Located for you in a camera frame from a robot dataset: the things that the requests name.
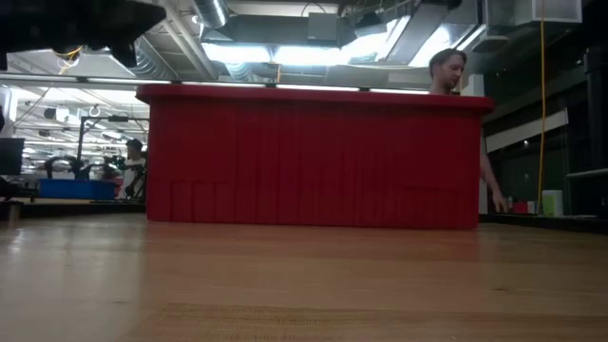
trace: man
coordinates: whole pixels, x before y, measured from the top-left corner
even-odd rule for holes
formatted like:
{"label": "man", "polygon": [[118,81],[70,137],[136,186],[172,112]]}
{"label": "man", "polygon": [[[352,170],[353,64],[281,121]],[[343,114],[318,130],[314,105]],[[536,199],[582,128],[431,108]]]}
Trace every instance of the man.
{"label": "man", "polygon": [[[445,49],[430,59],[428,68],[430,69],[430,77],[432,85],[430,94],[434,95],[449,95],[452,89],[460,83],[460,78],[463,76],[466,65],[466,54],[454,48]],[[504,200],[501,187],[499,186],[492,166],[487,155],[482,153],[480,157],[480,166],[482,179],[490,187],[492,192],[492,201],[497,212],[508,212],[506,200]]]}
{"label": "man", "polygon": [[142,155],[143,144],[137,139],[126,142],[126,161],[124,162],[123,186],[118,198],[123,200],[137,197],[143,186],[143,179],[138,175],[143,172],[145,158]]}

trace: red container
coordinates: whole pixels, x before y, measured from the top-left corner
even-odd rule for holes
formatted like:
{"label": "red container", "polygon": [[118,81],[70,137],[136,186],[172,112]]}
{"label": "red container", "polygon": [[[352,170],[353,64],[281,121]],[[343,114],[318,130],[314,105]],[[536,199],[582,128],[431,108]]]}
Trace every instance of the red container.
{"label": "red container", "polygon": [[484,98],[144,85],[160,221],[473,229]]}

